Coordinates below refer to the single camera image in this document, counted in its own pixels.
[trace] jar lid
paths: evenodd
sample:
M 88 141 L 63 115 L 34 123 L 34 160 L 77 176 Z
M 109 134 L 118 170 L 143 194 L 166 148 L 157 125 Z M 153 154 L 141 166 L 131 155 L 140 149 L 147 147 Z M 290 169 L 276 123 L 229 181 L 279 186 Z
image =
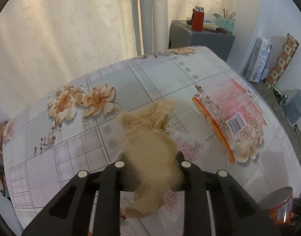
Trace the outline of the jar lid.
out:
M 259 206 L 265 210 L 276 208 L 279 205 L 283 204 L 286 200 L 288 200 L 289 197 L 292 196 L 292 194 L 292 187 L 287 186 L 281 188 L 277 191 L 272 192 L 270 195 L 266 196 L 263 200 L 261 200 Z

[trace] metal screw head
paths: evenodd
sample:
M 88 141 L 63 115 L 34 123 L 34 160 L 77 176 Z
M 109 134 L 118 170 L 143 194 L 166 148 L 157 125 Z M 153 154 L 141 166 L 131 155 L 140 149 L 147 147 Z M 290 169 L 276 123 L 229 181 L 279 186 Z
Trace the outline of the metal screw head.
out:
M 123 168 L 125 163 L 123 161 L 117 161 L 115 164 L 114 164 L 117 168 Z
M 85 170 L 82 170 L 82 171 L 79 171 L 79 173 L 77 174 L 80 178 L 83 178 L 83 177 L 86 177 L 87 176 L 87 171 Z
M 227 173 L 227 171 L 225 171 L 225 170 L 219 170 L 219 171 L 218 171 L 218 175 L 219 175 L 219 176 L 222 176 L 222 177 L 226 177 L 226 176 L 228 176 L 228 173 Z
M 181 163 L 181 166 L 182 166 L 183 168 L 189 168 L 189 167 L 191 167 L 191 162 L 185 160 L 185 161 L 183 161 L 183 162 Z

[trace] cardboard box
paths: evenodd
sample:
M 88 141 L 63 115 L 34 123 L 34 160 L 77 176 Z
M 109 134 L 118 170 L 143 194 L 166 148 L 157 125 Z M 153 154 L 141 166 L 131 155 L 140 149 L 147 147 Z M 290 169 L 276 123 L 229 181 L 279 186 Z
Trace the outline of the cardboard box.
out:
M 291 63 L 298 47 L 299 42 L 288 33 L 280 55 L 278 56 L 274 67 L 265 80 L 265 86 L 268 89 L 271 90 L 276 85 L 280 77 L 285 73 L 285 70 Z
M 262 79 L 271 49 L 272 44 L 268 40 L 261 37 L 256 39 L 250 66 L 245 75 L 247 80 L 258 83 Z

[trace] blue container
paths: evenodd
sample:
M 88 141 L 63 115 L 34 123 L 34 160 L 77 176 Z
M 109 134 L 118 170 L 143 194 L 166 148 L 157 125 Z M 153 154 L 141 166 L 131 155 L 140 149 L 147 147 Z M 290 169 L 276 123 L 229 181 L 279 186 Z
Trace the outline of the blue container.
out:
M 290 126 L 295 126 L 301 118 L 301 90 L 299 90 L 288 104 L 283 106 L 285 116 Z

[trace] tan cloth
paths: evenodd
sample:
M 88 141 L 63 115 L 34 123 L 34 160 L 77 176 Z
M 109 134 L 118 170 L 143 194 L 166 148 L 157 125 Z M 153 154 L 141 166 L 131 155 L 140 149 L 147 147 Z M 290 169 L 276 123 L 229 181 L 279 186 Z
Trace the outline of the tan cloth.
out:
M 118 120 L 125 130 L 123 155 L 131 162 L 141 181 L 134 201 L 125 209 L 128 217 L 144 218 L 163 205 L 169 186 L 181 182 L 176 162 L 178 145 L 166 132 L 174 101 L 155 103 L 137 115 L 125 111 Z

